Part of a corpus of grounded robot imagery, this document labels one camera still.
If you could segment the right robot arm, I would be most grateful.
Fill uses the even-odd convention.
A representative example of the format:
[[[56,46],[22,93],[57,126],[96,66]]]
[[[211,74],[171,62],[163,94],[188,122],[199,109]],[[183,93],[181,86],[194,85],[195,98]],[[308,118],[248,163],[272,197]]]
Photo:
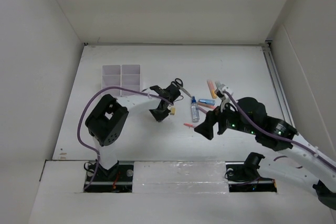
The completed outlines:
[[[305,189],[330,209],[335,209],[335,161],[309,144],[298,131],[284,120],[268,116],[266,107],[251,97],[218,106],[208,111],[205,121],[194,131],[208,140],[226,130],[254,136],[255,141],[274,152],[292,159],[296,167],[281,168],[263,154],[251,152],[243,164],[228,168],[225,178],[245,186],[261,178],[284,179]]]

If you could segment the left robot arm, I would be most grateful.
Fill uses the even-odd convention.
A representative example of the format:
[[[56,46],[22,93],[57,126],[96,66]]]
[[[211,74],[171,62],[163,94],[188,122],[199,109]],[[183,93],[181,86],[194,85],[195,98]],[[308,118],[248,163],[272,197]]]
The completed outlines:
[[[133,95],[121,98],[108,93],[103,95],[85,120],[89,134],[96,139],[98,145],[94,173],[105,180],[114,179],[119,169],[114,142],[121,135],[127,118],[149,111],[157,122],[162,122],[171,113],[169,106],[181,95],[182,86],[182,81],[173,81],[164,89],[151,86],[153,94],[122,88],[122,91]]]

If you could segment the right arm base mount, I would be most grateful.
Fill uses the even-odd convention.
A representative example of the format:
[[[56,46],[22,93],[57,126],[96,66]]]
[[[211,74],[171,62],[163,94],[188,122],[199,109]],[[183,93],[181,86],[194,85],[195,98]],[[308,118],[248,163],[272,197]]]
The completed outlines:
[[[246,175],[243,172],[243,163],[226,164],[224,178],[228,182],[230,193],[276,193],[275,180],[258,175]]]

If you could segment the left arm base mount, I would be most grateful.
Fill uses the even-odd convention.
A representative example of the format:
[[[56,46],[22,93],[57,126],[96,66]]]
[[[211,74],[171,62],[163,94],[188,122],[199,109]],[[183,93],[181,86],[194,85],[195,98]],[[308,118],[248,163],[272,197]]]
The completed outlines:
[[[96,163],[86,162],[83,190],[86,193],[131,193],[133,187],[134,162],[119,162],[111,171],[101,167],[94,173]]]

